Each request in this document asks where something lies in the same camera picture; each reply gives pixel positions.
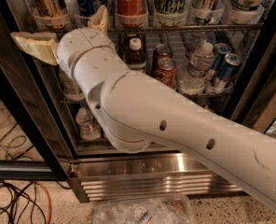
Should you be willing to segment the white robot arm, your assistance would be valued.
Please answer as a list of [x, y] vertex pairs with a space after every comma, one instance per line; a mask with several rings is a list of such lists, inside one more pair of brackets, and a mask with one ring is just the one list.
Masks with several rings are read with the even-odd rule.
[[193, 158], [276, 211], [276, 139], [202, 108], [131, 70], [107, 35], [100, 7], [86, 27], [63, 37], [14, 32], [18, 47], [58, 65], [83, 92], [113, 147], [137, 153], [157, 143]]

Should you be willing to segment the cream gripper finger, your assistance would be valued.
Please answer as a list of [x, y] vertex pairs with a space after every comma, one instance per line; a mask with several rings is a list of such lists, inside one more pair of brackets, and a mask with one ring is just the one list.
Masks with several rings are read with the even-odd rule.
[[94, 13], [88, 21], [88, 26], [91, 28], [100, 29], [103, 32], [107, 33], [109, 24], [108, 10], [105, 5], [101, 5], [97, 12]]
[[13, 32], [11, 38], [20, 50], [35, 57], [36, 59], [50, 64], [57, 65], [57, 45], [58, 38], [51, 32]]

